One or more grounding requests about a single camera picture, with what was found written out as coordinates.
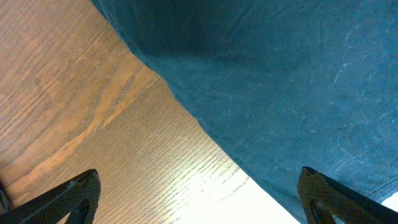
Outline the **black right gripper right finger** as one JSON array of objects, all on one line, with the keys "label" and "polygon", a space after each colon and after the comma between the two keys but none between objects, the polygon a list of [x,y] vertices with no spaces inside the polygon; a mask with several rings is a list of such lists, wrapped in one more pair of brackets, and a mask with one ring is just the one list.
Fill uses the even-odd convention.
[{"label": "black right gripper right finger", "polygon": [[302,168],[297,191],[309,223],[397,223],[397,212],[311,167]]}]

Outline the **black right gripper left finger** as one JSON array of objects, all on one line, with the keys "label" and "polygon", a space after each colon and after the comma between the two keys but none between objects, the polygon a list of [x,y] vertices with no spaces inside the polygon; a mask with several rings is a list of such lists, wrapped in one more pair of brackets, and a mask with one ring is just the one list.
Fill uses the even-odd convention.
[{"label": "black right gripper left finger", "polygon": [[101,195],[97,170],[89,169],[38,197],[1,214],[1,223],[92,224]]}]

